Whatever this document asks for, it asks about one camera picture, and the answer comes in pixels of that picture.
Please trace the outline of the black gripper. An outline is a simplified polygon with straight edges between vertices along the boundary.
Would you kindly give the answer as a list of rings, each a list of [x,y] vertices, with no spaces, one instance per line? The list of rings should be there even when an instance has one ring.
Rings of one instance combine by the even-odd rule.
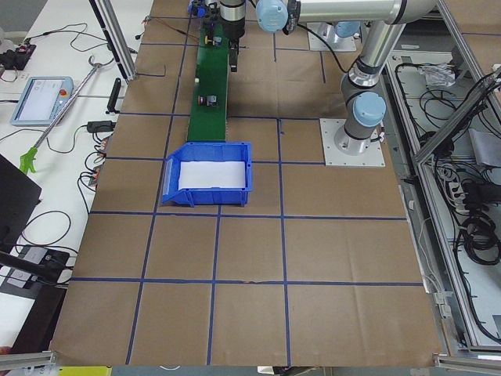
[[[238,70],[239,38],[245,34],[245,19],[229,21],[222,19],[224,36],[229,39],[229,68],[235,73]]]

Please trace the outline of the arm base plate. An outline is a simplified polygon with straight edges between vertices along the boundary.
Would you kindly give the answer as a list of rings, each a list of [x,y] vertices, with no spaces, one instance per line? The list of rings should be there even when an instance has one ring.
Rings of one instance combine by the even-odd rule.
[[[327,23],[307,23],[306,26],[328,43],[334,52],[355,52],[357,49],[354,37],[340,37],[335,31],[335,26]],[[308,32],[308,43],[311,51],[329,51],[327,46],[310,32]]]
[[[383,168],[384,155],[377,131],[367,140],[351,139],[344,119],[320,118],[324,161],[327,167]]]

